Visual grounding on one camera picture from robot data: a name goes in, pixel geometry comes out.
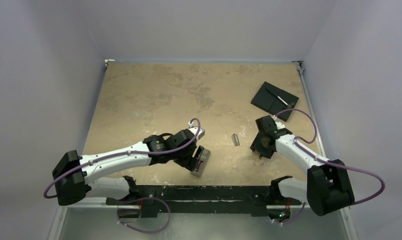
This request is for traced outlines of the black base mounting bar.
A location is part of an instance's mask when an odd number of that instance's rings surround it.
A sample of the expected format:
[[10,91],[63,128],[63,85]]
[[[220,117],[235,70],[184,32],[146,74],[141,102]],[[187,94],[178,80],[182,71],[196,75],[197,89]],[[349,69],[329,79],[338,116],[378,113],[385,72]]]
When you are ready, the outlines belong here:
[[130,182],[130,193],[116,200],[106,199],[106,205],[135,206],[142,218],[155,218],[158,214],[249,214],[267,217],[272,208],[286,209],[301,206],[299,200],[284,198],[271,193],[271,186],[235,185],[137,185]]

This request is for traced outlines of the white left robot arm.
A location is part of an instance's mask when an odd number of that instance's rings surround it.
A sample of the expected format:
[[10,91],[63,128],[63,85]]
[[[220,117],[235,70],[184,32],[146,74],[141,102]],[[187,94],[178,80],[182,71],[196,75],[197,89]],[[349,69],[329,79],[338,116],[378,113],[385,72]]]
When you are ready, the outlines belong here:
[[205,130],[193,126],[176,134],[151,135],[134,145],[93,155],[79,155],[76,150],[66,152],[52,171],[60,206],[68,206],[84,198],[107,197],[130,205],[136,202],[138,191],[129,176],[108,178],[130,168],[166,164],[174,161],[181,167],[195,172],[204,151],[197,142]]

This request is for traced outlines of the black flat tray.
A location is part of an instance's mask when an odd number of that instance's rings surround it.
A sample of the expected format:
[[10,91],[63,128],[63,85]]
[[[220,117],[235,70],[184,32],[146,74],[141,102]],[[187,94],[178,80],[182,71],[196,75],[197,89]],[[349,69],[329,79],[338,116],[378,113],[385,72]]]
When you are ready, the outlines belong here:
[[271,95],[266,90],[266,88],[271,89],[274,93],[278,94],[289,104],[294,102],[296,105],[299,101],[298,96],[293,95],[265,81],[252,98],[251,104],[271,115],[275,115],[283,110],[286,110],[286,108],[275,96]]

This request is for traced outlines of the grey battery cover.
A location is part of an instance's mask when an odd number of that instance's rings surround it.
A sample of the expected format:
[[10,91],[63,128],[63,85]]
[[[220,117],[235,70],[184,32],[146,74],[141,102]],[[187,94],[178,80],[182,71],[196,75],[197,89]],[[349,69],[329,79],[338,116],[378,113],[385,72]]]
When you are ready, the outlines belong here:
[[234,146],[240,146],[240,140],[237,134],[232,134],[232,141],[234,143]]

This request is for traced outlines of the white remote control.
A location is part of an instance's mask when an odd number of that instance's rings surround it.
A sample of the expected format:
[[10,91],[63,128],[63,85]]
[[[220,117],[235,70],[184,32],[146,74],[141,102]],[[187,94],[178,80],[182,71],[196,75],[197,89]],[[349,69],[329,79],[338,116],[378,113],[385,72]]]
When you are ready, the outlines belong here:
[[192,174],[193,176],[195,176],[195,177],[197,177],[197,178],[200,178],[200,177],[202,176],[202,174],[203,174],[203,172],[204,172],[204,169],[205,169],[205,167],[206,167],[206,164],[207,164],[207,162],[208,162],[210,156],[211,156],[211,151],[208,150],[208,149],[206,149],[206,148],[204,148],[203,154],[202,154],[202,156],[201,156],[201,159],[202,159],[204,162],[201,164],[201,167],[200,167],[200,169],[199,169],[198,171],[191,171],[191,174]]

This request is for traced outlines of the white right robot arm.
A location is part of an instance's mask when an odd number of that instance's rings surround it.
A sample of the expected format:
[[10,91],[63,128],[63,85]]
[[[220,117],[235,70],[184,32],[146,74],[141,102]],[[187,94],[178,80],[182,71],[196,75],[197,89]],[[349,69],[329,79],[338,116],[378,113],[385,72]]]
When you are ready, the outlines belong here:
[[270,115],[255,120],[258,133],[250,149],[260,157],[270,159],[279,153],[306,172],[306,181],[284,176],[271,181],[266,198],[280,204],[288,198],[310,206],[318,216],[351,206],[355,202],[345,164],[329,160],[296,141],[285,125]]

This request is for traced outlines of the aluminium frame rail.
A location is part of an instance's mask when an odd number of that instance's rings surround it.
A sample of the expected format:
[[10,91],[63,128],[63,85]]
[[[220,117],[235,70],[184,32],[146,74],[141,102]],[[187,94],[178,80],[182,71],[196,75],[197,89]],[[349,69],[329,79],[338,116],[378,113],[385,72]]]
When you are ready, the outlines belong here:
[[305,98],[306,98],[308,110],[310,112],[310,116],[312,117],[313,122],[315,123],[316,128],[317,128],[316,142],[317,142],[320,154],[323,155],[323,156],[326,156],[326,152],[325,152],[324,145],[323,145],[323,142],[322,142],[322,138],[321,138],[321,135],[320,135],[320,130],[318,128],[318,124],[317,124],[317,121],[316,121],[316,118],[315,118],[315,113],[314,113],[314,110],[313,110],[313,106],[311,104],[310,96],[309,96],[308,89],[307,89],[307,86],[306,86],[306,82],[305,82],[305,79],[304,79],[305,68],[303,67],[303,61],[292,61],[292,64],[296,67],[296,70],[298,72],[298,75],[299,75],[299,78],[300,78],[300,81],[301,81],[301,84],[302,84],[302,88],[303,88],[303,91],[304,91],[304,95],[305,95]]

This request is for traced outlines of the black metal tool on tray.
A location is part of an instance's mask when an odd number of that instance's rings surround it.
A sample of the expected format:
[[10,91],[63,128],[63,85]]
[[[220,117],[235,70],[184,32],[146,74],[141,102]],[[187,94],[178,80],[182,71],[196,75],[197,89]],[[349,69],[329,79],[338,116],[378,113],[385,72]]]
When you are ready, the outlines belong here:
[[295,103],[288,103],[286,102],[282,97],[280,97],[278,94],[274,93],[271,89],[266,88],[266,90],[273,96],[275,96],[284,106],[286,109],[292,109],[295,107]]

